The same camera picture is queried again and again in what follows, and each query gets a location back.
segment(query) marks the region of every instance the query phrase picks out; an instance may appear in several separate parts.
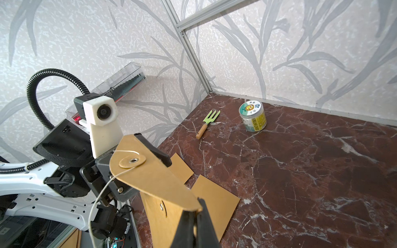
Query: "brown cardboard piece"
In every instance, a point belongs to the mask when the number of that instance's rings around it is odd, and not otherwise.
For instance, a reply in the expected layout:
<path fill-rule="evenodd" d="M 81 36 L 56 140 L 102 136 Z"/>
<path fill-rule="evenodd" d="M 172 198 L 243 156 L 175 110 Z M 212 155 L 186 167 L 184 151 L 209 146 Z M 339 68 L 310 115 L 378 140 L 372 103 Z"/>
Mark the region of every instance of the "brown cardboard piece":
<path fill-rule="evenodd" d="M 74 232 L 58 248 L 77 248 L 80 247 L 79 235 L 81 231 L 75 229 Z"/>
<path fill-rule="evenodd" d="M 205 200 L 216 236 L 220 241 L 240 198 L 202 175 L 198 177 L 191 191 L 195 196 Z"/>
<path fill-rule="evenodd" d="M 137 155 L 146 158 L 143 164 L 130 169 L 120 167 L 125 159 L 132 161 Z M 139 191 L 172 203 L 182 210 L 201 210 L 196 196 L 135 135 L 123 136 L 110 159 L 109 167 L 119 181 Z"/>
<path fill-rule="evenodd" d="M 140 194 L 149 220 L 153 248 L 169 248 L 178 228 L 182 209 L 144 192 Z"/>
<path fill-rule="evenodd" d="M 168 167 L 168 170 L 184 184 L 194 174 L 193 171 L 176 153 L 172 155 L 171 161 L 172 165 Z"/>

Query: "leaf pattern wallpaper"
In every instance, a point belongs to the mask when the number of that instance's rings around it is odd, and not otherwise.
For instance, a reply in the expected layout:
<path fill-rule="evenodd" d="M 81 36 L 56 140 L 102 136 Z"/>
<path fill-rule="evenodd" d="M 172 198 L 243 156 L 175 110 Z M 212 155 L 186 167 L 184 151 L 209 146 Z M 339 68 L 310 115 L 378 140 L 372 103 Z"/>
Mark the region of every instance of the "leaf pattern wallpaper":
<path fill-rule="evenodd" d="M 392 0 L 247 0 L 187 33 L 215 91 L 396 121 L 396 25 Z"/>
<path fill-rule="evenodd" d="M 143 133 L 158 146 L 207 95 L 163 7 L 148 0 L 1 1 L 0 156 L 40 159 L 32 147 L 48 132 L 31 111 L 26 86 L 45 68 L 79 78 L 90 90 L 129 62 L 147 80 L 117 103 L 125 134 Z M 48 77 L 37 89 L 53 124 L 81 95 L 69 81 Z"/>
<path fill-rule="evenodd" d="M 171 0 L 185 19 L 216 0 Z M 118 102 L 124 133 L 155 146 L 206 96 L 158 0 L 0 2 L 0 155 L 40 159 L 47 132 L 30 110 L 27 82 L 66 70 L 89 89 L 129 62 L 147 81 Z M 397 2 L 246 0 L 186 31 L 216 92 L 397 120 Z M 80 92 L 50 77 L 38 98 L 53 123 Z"/>

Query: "camera lens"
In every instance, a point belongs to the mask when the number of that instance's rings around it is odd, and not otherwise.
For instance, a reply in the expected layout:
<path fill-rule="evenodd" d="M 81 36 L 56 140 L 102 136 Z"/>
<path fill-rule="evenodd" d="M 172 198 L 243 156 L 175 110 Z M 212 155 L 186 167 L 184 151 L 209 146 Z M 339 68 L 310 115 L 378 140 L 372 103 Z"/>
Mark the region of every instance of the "camera lens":
<path fill-rule="evenodd" d="M 101 105 L 98 108 L 98 111 L 96 112 L 97 116 L 99 119 L 107 119 L 109 118 L 110 114 L 112 113 L 112 110 L 108 105 Z"/>

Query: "garden fork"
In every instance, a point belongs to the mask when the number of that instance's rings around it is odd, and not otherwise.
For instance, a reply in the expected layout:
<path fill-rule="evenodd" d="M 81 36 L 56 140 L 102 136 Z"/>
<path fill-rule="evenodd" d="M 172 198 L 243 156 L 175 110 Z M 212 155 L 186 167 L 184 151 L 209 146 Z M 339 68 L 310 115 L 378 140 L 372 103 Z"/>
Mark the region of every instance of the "garden fork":
<path fill-rule="evenodd" d="M 205 119 L 203 120 L 203 122 L 205 122 L 205 123 L 203 124 L 203 126 L 202 126 L 201 129 L 200 129 L 200 131 L 198 131 L 198 134 L 196 135 L 196 138 L 197 138 L 197 139 L 200 139 L 200 138 L 201 138 L 202 134 L 203 134 L 204 131 L 207 129 L 208 124 L 209 124 L 210 122 L 215 121 L 215 119 L 218 117 L 218 115 L 219 115 L 220 112 L 221 112 L 220 110 L 218 111 L 218 113 L 216 112 L 216 110 L 214 110 L 214 113 L 212 114 L 211 117 L 210 117 L 210 115 L 211 115 L 211 113 L 212 113 L 212 110 L 208 113 L 207 117 L 205 117 Z"/>

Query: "transparent plastic case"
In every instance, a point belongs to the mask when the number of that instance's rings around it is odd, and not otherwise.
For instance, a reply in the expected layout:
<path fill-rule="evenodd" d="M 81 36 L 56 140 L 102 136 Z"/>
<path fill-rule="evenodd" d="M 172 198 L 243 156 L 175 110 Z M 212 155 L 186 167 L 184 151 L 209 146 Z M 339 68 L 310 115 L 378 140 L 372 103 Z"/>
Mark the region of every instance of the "transparent plastic case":
<path fill-rule="evenodd" d="M 91 92 L 111 97 L 115 102 L 118 102 L 145 80 L 146 76 L 141 67 L 131 62 Z M 68 120 L 73 120 L 74 123 L 80 126 L 79 121 L 81 118 L 74 104 L 68 107 L 65 112 Z"/>

